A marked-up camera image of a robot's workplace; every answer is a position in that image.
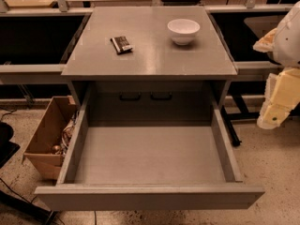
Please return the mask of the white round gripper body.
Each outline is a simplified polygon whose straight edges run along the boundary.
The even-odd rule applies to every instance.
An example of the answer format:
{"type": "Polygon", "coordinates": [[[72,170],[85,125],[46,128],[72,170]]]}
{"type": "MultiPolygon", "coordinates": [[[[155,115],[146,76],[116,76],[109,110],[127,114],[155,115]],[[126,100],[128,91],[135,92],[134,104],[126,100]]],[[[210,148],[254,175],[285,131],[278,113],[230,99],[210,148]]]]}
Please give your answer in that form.
{"type": "Polygon", "coordinates": [[[300,64],[300,2],[280,21],[274,38],[274,60],[285,67],[300,64]]]}

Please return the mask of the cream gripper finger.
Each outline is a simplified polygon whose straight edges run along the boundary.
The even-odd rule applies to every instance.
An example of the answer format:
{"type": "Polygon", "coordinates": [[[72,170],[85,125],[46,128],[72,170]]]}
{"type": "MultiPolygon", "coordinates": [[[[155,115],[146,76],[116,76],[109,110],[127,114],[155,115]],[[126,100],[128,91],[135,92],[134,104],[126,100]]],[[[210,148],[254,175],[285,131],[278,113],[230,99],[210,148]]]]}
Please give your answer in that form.
{"type": "Polygon", "coordinates": [[[263,129],[278,128],[300,103],[300,69],[288,67],[278,75],[270,73],[264,97],[257,125],[263,129]]]}
{"type": "Polygon", "coordinates": [[[253,45],[253,49],[260,53],[268,53],[274,49],[274,39],[277,29],[274,28],[270,30],[266,35],[261,37],[253,45]]]}

